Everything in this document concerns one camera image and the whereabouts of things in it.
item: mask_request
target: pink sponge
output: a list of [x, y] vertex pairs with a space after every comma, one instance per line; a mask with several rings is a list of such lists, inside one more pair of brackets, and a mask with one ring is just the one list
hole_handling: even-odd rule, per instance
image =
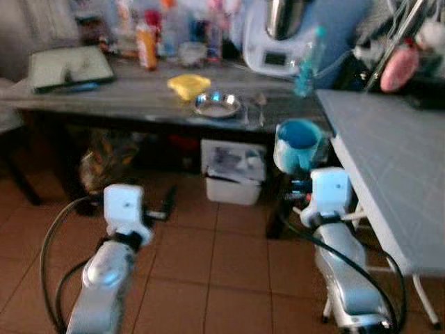
[[386, 93], [400, 89], [412, 78], [418, 67], [419, 52], [415, 48], [396, 50], [383, 71], [381, 89]]

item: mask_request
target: floor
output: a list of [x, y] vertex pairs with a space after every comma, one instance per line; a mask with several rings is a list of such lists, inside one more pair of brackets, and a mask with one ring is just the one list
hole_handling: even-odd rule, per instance
[[[0, 178], [0, 334], [53, 333], [39, 288], [38, 255], [51, 220], [67, 200], [48, 170], [28, 175], [45, 201], [42, 206], [28, 204], [11, 180]], [[333, 321], [320, 322], [326, 292], [313, 247], [265, 239], [268, 202], [254, 207], [209, 202], [198, 176], [146, 172], [144, 183], [153, 208], [177, 184], [177, 205], [140, 252], [122, 333], [337, 333]], [[70, 267], [91, 255], [104, 233], [99, 216], [69, 218], [51, 247], [52, 289]], [[363, 238], [372, 239], [372, 233], [364, 231]], [[378, 278], [396, 286], [391, 274]], [[444, 280], [424, 283], [444, 318]], [[64, 291], [65, 314], [79, 289], [77, 274]], [[443, 333], [430, 329], [412, 285], [405, 333]]]

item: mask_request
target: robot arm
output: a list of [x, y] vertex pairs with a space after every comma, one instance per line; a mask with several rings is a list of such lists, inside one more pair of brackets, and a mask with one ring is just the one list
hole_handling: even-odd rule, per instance
[[[174, 190], [166, 203], [171, 208]], [[143, 211], [143, 188], [113, 184], [104, 190], [104, 216], [109, 240], [84, 266], [82, 290], [74, 306], [68, 334], [119, 332], [134, 268], [141, 246], [152, 240], [150, 219], [165, 220], [169, 212]]]
[[[311, 173], [311, 202], [300, 218], [314, 237], [366, 270], [366, 253], [349, 227], [340, 220], [351, 197], [348, 174], [342, 168]], [[316, 264], [327, 285], [337, 326], [345, 333], [392, 333], [389, 313], [379, 291], [333, 253], [316, 247]]]

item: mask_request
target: black cable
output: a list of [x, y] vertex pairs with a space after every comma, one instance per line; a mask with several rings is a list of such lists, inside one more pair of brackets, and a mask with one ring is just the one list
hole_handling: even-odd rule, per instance
[[59, 212], [56, 219], [54, 219], [53, 223], [51, 224], [51, 227], [49, 228], [47, 235], [45, 235], [43, 245], [42, 245], [42, 251], [40, 252], [40, 286], [42, 288], [43, 293], [43, 301], [44, 301], [44, 307], [47, 311], [49, 320], [53, 324], [53, 327], [56, 329], [57, 333], [64, 333], [63, 330], [63, 324], [60, 324], [57, 317], [55, 316], [54, 310], [51, 305], [51, 301], [49, 300], [49, 293], [48, 293], [48, 286], [47, 286], [47, 270], [46, 270], [46, 261], [47, 261], [47, 252], [48, 247], [51, 243], [51, 239], [57, 230], [57, 227], [60, 226], [63, 221], [65, 221], [67, 215], [80, 203], [84, 200], [90, 199], [90, 197], [86, 196], [83, 198], [79, 198], [77, 200], [72, 201], [70, 204], [68, 204], [66, 207], [62, 209], [62, 211]]
[[67, 325], [65, 323], [65, 320], [63, 319], [63, 313], [62, 313], [62, 290], [63, 290], [63, 285], [65, 285], [65, 283], [70, 279], [70, 277], [79, 269], [82, 269], [83, 266], [85, 266], [85, 264], [87, 264], [87, 262], [90, 259], [86, 259], [78, 264], [76, 264], [74, 267], [72, 267], [60, 280], [58, 286], [57, 286], [57, 290], [56, 290], [56, 317], [60, 326], [60, 331], [62, 333], [66, 333], [67, 331]]
[[398, 321], [396, 316], [396, 311], [394, 310], [394, 306], [387, 296], [387, 294], [382, 290], [382, 288], [379, 286], [379, 284], [372, 278], [369, 273], [367, 273], [361, 266], [359, 266], [356, 262], [352, 261], [349, 257], [345, 256], [344, 254], [340, 253], [337, 249], [325, 244], [320, 239], [315, 238], [311, 234], [307, 234], [305, 232], [297, 230], [294, 226], [292, 226], [288, 221], [284, 220], [281, 216], [280, 219], [283, 221], [283, 223], [293, 232], [297, 234], [297, 236], [301, 239], [307, 240], [315, 244], [316, 246], [319, 246], [321, 248], [324, 248], [325, 250], [333, 253], [337, 257], [339, 257], [341, 260], [343, 260], [348, 266], [356, 270], [360, 275], [362, 275], [372, 286], [374, 286], [377, 291], [380, 293], [381, 297], [383, 298], [383, 301], [388, 307], [389, 316], [391, 318], [392, 325], [394, 327], [395, 333], [400, 333], [400, 329], [398, 327]]
[[381, 256], [386, 257], [391, 262], [393, 268], [396, 270], [396, 274], [398, 276], [398, 281], [400, 283], [400, 290], [402, 292], [402, 303], [400, 305], [400, 319], [398, 320], [398, 329], [401, 332], [403, 330], [403, 327], [405, 326], [406, 318], [407, 318], [407, 292], [406, 292], [405, 280], [403, 279], [402, 271], [399, 268], [399, 266], [397, 265], [397, 262], [395, 261], [395, 259], [390, 254], [385, 252], [384, 250], [379, 249], [375, 246], [368, 245], [368, 244], [362, 244], [362, 245], [363, 245], [363, 247], [369, 249], [370, 251], [373, 251]]

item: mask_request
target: blue cup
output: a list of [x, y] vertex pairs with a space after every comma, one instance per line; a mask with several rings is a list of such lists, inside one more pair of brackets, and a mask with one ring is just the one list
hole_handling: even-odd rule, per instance
[[325, 134], [308, 120], [287, 120], [277, 126], [273, 161], [286, 174], [309, 171], [316, 163]]

